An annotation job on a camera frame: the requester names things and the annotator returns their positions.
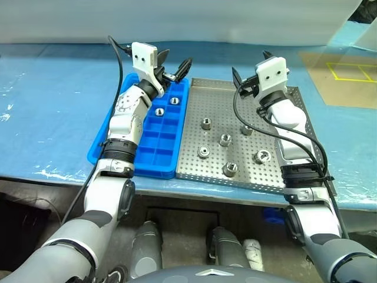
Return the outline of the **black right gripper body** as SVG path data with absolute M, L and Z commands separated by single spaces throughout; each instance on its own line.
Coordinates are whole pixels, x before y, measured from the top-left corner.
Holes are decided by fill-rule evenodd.
M 256 97 L 259 93 L 259 78 L 257 75 L 248 77 L 240 84 L 240 97 Z

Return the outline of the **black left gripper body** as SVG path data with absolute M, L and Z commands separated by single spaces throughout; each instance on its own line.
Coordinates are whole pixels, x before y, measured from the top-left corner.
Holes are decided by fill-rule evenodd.
M 180 77 L 174 74 L 165 72 L 164 66 L 159 66 L 154 69 L 154 76 L 163 88 L 169 88 L 171 83 L 179 83 Z

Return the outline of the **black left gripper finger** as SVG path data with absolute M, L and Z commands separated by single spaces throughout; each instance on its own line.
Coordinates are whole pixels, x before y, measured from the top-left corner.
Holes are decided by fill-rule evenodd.
M 157 54 L 157 66 L 158 67 L 160 67 L 160 66 L 163 65 L 163 63 L 167 59 L 167 56 L 168 56 L 169 52 L 170 52 L 169 49 L 162 50 L 162 51 L 158 52 L 158 54 Z
M 192 58 L 185 59 L 176 71 L 176 80 L 182 80 L 190 71 L 192 65 Z

